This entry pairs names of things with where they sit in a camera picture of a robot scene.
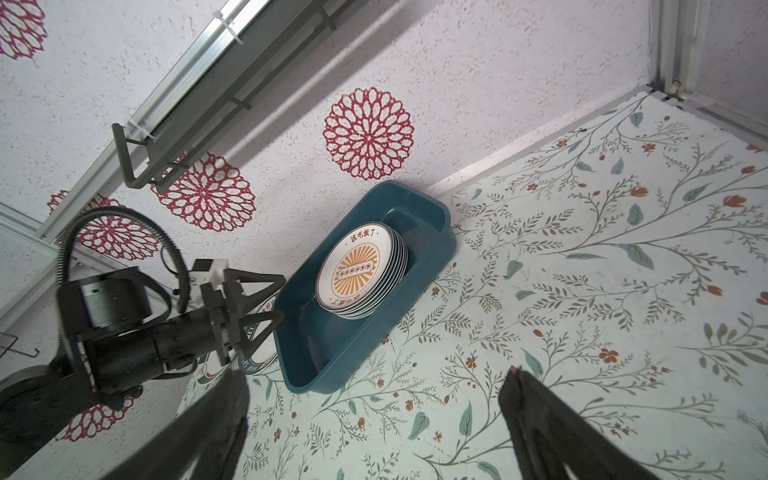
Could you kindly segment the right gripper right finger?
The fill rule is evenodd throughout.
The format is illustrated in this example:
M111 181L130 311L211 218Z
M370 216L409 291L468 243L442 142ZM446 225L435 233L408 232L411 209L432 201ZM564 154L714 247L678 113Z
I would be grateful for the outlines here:
M512 367L498 402L524 479L653 479L531 373Z

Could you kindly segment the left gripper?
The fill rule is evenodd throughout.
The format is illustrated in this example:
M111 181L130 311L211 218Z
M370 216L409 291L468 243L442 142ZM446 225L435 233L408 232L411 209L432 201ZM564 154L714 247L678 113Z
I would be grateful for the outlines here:
M240 339L235 331L239 324L241 339L235 351L243 357L250 357L269 333L275 335L285 318L282 312L251 312L277 293L286 284L286 277L233 268L224 269L223 274L221 289L208 284L201 287L201 308L86 344L97 392L102 396L123 394L211 352L226 365L232 360L234 343ZM268 320L269 326L254 341L247 338L247 326Z

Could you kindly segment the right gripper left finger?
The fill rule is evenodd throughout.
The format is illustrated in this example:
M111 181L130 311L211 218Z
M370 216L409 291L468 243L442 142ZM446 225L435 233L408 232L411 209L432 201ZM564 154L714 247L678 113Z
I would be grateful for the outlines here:
M226 370L205 395L106 479L232 479L248 432L245 374Z

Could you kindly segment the orange sunburst plate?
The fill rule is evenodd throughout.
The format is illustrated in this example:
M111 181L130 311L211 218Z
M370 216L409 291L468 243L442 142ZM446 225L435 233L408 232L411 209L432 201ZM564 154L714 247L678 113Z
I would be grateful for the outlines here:
M381 222L348 232L328 253L317 275L320 306L339 313L363 302L390 268L394 246L394 234Z

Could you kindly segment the green Hao Wei plate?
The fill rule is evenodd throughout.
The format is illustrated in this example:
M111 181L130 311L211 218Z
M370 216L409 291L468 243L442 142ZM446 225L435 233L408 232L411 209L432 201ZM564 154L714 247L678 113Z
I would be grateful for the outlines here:
M247 326L245 332L247 338L254 341L263 331L267 329L270 320L259 324ZM269 367L277 359L277 347L274 335L269 333L264 342L256 349L250 357L237 356L238 368L243 370L246 375L255 375Z

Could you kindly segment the white flower-pattern plate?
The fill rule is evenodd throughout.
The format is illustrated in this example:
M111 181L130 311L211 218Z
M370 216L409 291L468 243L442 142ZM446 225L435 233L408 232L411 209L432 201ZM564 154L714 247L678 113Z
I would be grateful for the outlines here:
M407 246L394 229L388 228L388 231L392 236L393 251L383 278L361 304L340 311L338 316L348 320L359 320L371 315L404 277L408 262Z

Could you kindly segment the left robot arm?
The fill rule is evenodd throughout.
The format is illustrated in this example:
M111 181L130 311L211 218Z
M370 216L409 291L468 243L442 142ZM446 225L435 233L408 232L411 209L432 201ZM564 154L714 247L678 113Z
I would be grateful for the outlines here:
M177 300L154 314L148 292L157 282L130 267L82 280L70 277L80 231L102 217L130 220L153 234L176 268ZM106 206L79 214L66 228L56 263L59 342L54 358L1 383L1 473L9 476L56 437L77 415L104 405L120 410L150 380L192 374L215 354L252 356L283 321L262 305L284 285L279 274L225 269L223 284L200 287L202 305L190 309L192 279L169 235L145 215Z

